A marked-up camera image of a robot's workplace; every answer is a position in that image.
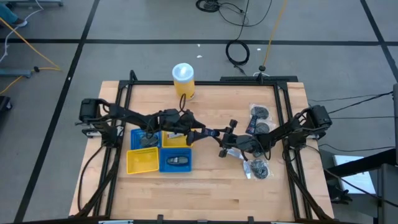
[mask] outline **plastic bag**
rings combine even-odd
[[[268,108],[264,105],[250,104],[250,117],[251,120],[246,129],[247,134],[268,134],[276,127]]]
[[[245,161],[239,149],[228,149],[227,154],[243,160],[243,171],[247,179],[266,179],[272,176],[268,162],[264,159],[257,158],[255,160]]]

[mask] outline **yellow cup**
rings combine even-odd
[[[180,63],[172,70],[174,86],[177,95],[181,97],[186,94],[187,100],[195,96],[195,81],[193,79],[193,68],[187,63]]]

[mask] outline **gray floor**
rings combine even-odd
[[[244,7],[244,1],[234,0]],[[398,41],[398,2],[367,0],[385,40]],[[29,39],[79,39],[93,0],[65,0],[64,7],[44,5],[45,11],[31,17],[28,27],[19,29]],[[268,1],[252,0],[248,17],[257,21]],[[245,28],[242,39],[267,40],[282,1],[274,1],[265,21]],[[18,7],[21,17],[33,9]],[[0,30],[0,37],[9,31]],[[101,0],[89,39],[164,40],[233,39],[239,27],[227,24],[219,14],[200,12],[195,1],[186,0]],[[360,1],[289,0],[275,40],[377,41]],[[7,96],[14,109],[0,125],[0,223],[12,222],[29,180],[45,133],[57,104],[77,44],[33,44],[63,68],[63,73],[43,71],[15,84]],[[248,75],[257,71],[266,52],[265,45],[249,45],[251,58],[243,67]],[[398,47],[389,47],[398,60]],[[25,44],[10,44],[1,68],[47,66],[47,62]],[[197,80],[219,80],[241,76],[228,62],[224,44],[85,44],[57,123],[39,181],[25,221],[63,218],[68,215],[86,138],[74,122],[82,98],[97,97],[103,80],[126,79],[130,69],[140,80],[171,80],[172,67],[187,62]],[[231,55],[242,59],[243,49],[231,47]],[[396,82],[380,46],[273,45],[267,73],[296,75],[313,100],[384,93]],[[12,78],[0,78],[3,89]],[[356,100],[324,103],[331,111]],[[359,105],[333,117],[391,116],[391,97]],[[354,150],[394,145],[389,119],[336,119],[321,143]],[[346,153],[368,156],[376,153]],[[372,219],[347,206],[335,206],[336,217],[345,221],[372,223]]]

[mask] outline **black metal frame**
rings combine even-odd
[[[282,90],[284,94],[284,100],[286,104],[286,109],[287,109],[287,115],[288,119],[290,119],[293,114],[292,114],[292,107],[290,104],[290,98],[289,98],[289,92],[287,89],[287,82],[297,82],[297,77],[222,77],[220,81],[218,82],[195,82],[196,85],[226,85],[226,86],[272,86],[274,89],[274,94],[275,94],[275,103],[276,103],[276,108],[277,108],[277,115],[278,115],[278,120],[279,120],[279,125],[284,124],[284,116],[283,116],[283,111],[282,111],[282,104],[280,102],[280,94],[279,90]],[[128,108],[128,105],[131,100],[131,92],[132,92],[132,86],[133,85],[173,85],[173,81],[139,81],[137,80],[137,77],[135,76],[134,72],[130,72],[130,80],[121,80],[119,82],[118,86],[118,93],[116,95],[116,103],[120,104],[121,102],[121,96],[123,93],[123,90],[125,87],[127,87],[127,95],[126,95],[126,100],[124,107]],[[287,145],[285,142],[283,142],[284,145],[284,150],[287,149]],[[119,162],[120,159],[120,154],[121,154],[121,145],[116,148],[116,153],[114,160]],[[106,173],[108,171],[108,165],[109,165],[109,160],[111,156],[111,149],[107,148],[106,153],[104,156],[104,162],[101,170],[101,176],[100,176],[100,181],[99,184],[101,184],[106,176]],[[298,171],[298,176],[305,186],[305,177],[304,177],[304,171],[303,171],[303,166],[302,166],[302,161],[300,157],[300,152],[296,151],[295,152],[295,157],[297,161],[297,171]],[[287,153],[286,159],[289,161],[290,160],[290,154]],[[288,176],[289,178],[289,189],[290,189],[290,197],[292,199],[292,208],[293,208],[293,213],[294,213],[294,218],[295,220],[300,219],[300,210],[299,210],[299,205],[297,201],[297,192],[295,189],[295,184],[293,180]],[[114,176],[113,180],[110,183],[109,186],[109,194],[108,194],[108,199],[106,202],[106,211],[105,211],[105,216],[110,217],[111,215],[111,209],[112,209],[112,203],[113,203],[113,195],[116,187],[116,179],[117,175]],[[312,211],[311,208],[306,201],[305,198],[303,198],[304,202],[304,209],[305,209],[305,214],[307,219],[312,219]],[[97,204],[94,207],[93,215],[99,215],[99,210],[101,206],[101,201],[97,202]],[[184,223],[197,223],[197,221],[186,221]],[[247,222],[217,222],[217,223],[247,223]]]

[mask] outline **yellow cable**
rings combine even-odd
[[[45,68],[39,68],[39,70],[55,70],[55,71],[62,71],[61,68],[56,65],[54,62],[52,62],[50,59],[48,59],[46,56],[42,55],[38,50],[36,50],[28,41],[25,40],[25,38],[23,38],[15,29],[13,29],[6,21],[4,21],[4,19],[2,19],[0,17],[0,21],[3,22],[8,28],[10,28],[10,30],[12,30],[13,32],[15,32],[17,34],[17,36],[19,38],[21,38],[32,50],[34,50],[36,53],[38,53],[40,56],[42,56],[44,59],[46,59],[46,61],[50,62],[52,65],[55,66],[55,68],[49,68],[49,67],[45,67]],[[12,81],[12,83],[10,83],[5,89],[3,89],[3,91],[0,92],[0,95],[2,95],[3,93],[7,92],[7,90],[16,82],[18,82],[20,79],[22,78],[22,76],[19,76],[18,78],[16,78],[14,81]]]
[[[276,32],[276,29],[278,28],[280,18],[282,17],[282,15],[283,15],[283,13],[284,13],[284,11],[285,11],[286,4],[287,4],[287,0],[284,0],[284,4],[283,4],[283,6],[282,6],[282,9],[280,10],[279,15],[278,15],[278,19],[276,20],[275,26],[274,26],[274,28],[273,28],[273,30],[272,30],[272,32],[271,32],[271,37],[269,38],[266,57],[265,57],[265,59],[264,59],[264,63],[262,64],[263,66],[266,66],[266,62],[267,62],[267,59],[268,59],[269,49],[271,48],[271,42],[272,42],[272,39],[274,38],[274,34],[275,34],[275,32]]]
[[[6,21],[4,21],[4,19],[2,19],[0,17],[0,21],[3,22],[8,28],[10,28],[10,30],[13,30],[15,32],[15,34],[17,34],[17,36],[19,38],[21,38],[32,50],[34,50],[37,54],[39,54],[40,56],[42,56],[44,59],[46,59],[46,61],[50,62],[52,65],[54,65],[57,69],[61,70],[60,67],[58,65],[56,65],[54,62],[52,62],[50,59],[48,59],[46,56],[42,55],[38,50],[36,50],[28,41],[25,40],[25,38],[23,38],[23,36],[21,36],[15,29],[13,29]]]
[[[5,89],[3,89],[2,92],[0,92],[0,95],[2,95],[3,93],[7,92],[8,88],[10,88],[13,84],[15,84],[16,82],[18,82],[18,80],[20,80],[22,78],[22,76],[16,78],[14,81],[12,81],[12,83],[10,83],[10,85],[8,85]]]

